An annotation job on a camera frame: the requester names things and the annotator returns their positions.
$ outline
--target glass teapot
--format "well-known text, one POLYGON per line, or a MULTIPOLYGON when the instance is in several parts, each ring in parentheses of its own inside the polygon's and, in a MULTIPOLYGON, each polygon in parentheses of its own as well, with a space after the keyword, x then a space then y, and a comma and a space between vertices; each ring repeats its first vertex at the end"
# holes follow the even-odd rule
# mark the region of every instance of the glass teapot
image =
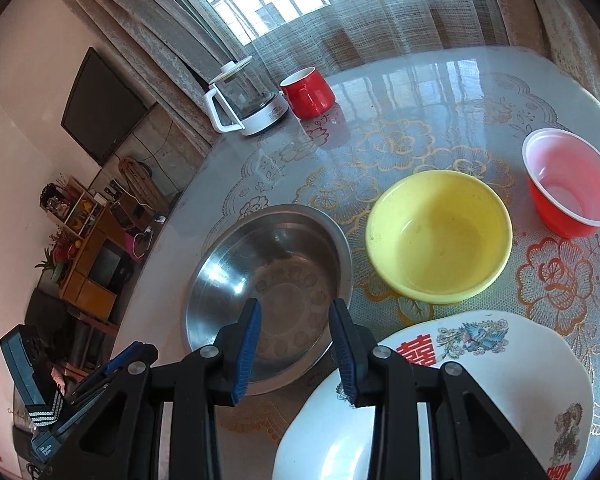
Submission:
POLYGON ((251 56, 223 65, 209 83, 205 94, 206 109, 216 132, 241 131, 244 136, 257 134, 280 120, 289 106, 279 92, 257 92, 242 69, 251 56), (216 103, 225 111, 230 124, 221 123, 216 103))

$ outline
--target wooden cabinet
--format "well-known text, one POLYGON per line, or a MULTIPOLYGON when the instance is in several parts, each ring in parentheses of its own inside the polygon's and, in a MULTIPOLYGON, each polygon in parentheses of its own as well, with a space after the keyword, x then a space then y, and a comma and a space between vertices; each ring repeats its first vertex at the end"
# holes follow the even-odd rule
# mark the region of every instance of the wooden cabinet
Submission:
POLYGON ((113 292, 91 280, 84 280, 75 306, 93 317, 106 321, 115 301, 116 295, 113 292))
POLYGON ((62 299, 67 300, 69 303, 75 304, 78 300, 78 294, 80 294, 80 290, 84 285, 84 276, 74 272, 67 279, 66 285, 62 290, 62 299))
POLYGON ((109 318, 116 295, 89 279, 91 267, 107 240, 125 249, 126 233, 106 206, 76 254, 60 289, 60 297, 83 312, 103 321, 109 318))

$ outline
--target wall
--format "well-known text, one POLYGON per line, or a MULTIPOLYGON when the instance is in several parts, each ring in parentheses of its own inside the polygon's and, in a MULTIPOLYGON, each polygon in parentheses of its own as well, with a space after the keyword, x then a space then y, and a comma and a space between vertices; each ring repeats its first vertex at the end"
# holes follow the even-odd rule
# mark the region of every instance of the wall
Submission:
MULTIPOLYGON (((24 321, 40 277, 33 267, 55 230, 38 206, 42 188, 59 173, 88 184, 100 169, 60 126, 89 46, 110 60, 61 0, 13 0, 0 17, 0 338, 24 321)), ((13 381, 0 352, 0 466, 20 476, 12 402, 13 381)))

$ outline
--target white teapot lid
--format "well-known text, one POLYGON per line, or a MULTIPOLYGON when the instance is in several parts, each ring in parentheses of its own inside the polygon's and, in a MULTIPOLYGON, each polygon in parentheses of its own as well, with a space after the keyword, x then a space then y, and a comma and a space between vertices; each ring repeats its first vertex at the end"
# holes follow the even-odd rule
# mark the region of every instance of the white teapot lid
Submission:
POLYGON ((240 70, 242 70, 251 62, 251 59, 253 59, 253 57, 247 56, 238 62, 230 61, 229 63, 222 65, 220 68, 220 73, 213 78, 209 84, 211 85, 213 83, 218 83, 235 76, 238 72, 240 72, 240 70))

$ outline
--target stainless steel bowl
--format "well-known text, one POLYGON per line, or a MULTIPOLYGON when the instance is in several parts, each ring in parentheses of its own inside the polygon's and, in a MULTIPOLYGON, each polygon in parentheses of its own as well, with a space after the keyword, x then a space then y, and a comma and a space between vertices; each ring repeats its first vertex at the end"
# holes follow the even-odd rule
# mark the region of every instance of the stainless steel bowl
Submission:
POLYGON ((247 298, 262 306, 262 330, 247 395, 304 374, 331 345, 331 301, 347 304, 351 252, 340 227, 312 207, 257 211, 224 232, 200 260, 184 316, 191 350, 210 344, 238 319, 247 298))

